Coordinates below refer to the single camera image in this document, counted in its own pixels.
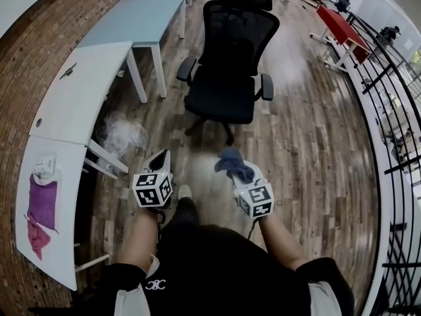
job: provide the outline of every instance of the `light blue desk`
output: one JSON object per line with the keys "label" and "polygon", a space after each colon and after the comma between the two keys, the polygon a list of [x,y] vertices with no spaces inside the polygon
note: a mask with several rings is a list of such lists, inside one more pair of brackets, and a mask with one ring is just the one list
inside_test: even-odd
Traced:
{"label": "light blue desk", "polygon": [[121,0],[86,34],[78,47],[112,42],[133,42],[133,47],[150,47],[157,73],[159,93],[166,97],[159,42],[180,8],[180,37],[186,28],[185,0]]}

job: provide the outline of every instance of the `chair base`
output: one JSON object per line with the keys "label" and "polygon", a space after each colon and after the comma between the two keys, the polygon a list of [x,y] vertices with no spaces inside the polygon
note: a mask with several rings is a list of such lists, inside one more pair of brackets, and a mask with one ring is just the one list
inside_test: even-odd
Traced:
{"label": "chair base", "polygon": [[[186,134],[186,136],[191,136],[191,134],[198,129],[198,127],[202,126],[205,122],[207,121],[207,119],[205,118],[199,118],[197,119],[193,125],[186,129],[186,131],[184,132]],[[231,146],[234,143],[234,135],[232,134],[232,131],[230,129],[230,127],[228,126],[227,123],[222,123],[225,133],[228,137],[228,139],[226,140],[226,145]]]}

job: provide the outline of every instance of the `shoe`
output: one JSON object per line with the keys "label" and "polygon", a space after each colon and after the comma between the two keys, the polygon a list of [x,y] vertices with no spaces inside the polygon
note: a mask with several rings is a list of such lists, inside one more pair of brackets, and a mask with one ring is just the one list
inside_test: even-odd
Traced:
{"label": "shoe", "polygon": [[181,185],[178,189],[178,200],[181,200],[182,198],[190,198],[191,199],[191,190],[188,185]]}

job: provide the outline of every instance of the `purple cloth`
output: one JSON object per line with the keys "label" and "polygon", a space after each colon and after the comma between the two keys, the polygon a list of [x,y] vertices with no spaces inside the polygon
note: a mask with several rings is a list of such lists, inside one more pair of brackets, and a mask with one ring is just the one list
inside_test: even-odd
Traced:
{"label": "purple cloth", "polygon": [[51,230],[55,230],[55,199],[57,196],[57,182],[42,186],[37,184],[31,174],[29,179],[29,208],[28,216],[35,222]]}

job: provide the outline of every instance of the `office chair in background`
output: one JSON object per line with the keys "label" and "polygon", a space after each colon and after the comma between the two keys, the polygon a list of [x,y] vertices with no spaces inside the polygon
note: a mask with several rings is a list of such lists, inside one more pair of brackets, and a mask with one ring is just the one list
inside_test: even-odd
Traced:
{"label": "office chair in background", "polygon": [[335,7],[337,9],[337,13],[347,13],[349,11],[350,4],[349,0],[336,0]]}
{"label": "office chair in background", "polygon": [[262,7],[272,9],[272,0],[208,1],[203,7],[205,48],[194,77],[195,57],[180,65],[177,79],[187,82],[186,110],[200,118],[186,130],[189,136],[207,120],[221,122],[227,144],[234,135],[228,124],[253,121],[255,101],[274,97],[272,79],[262,74],[261,89],[255,93],[257,65],[264,48],[279,28],[279,20]]}

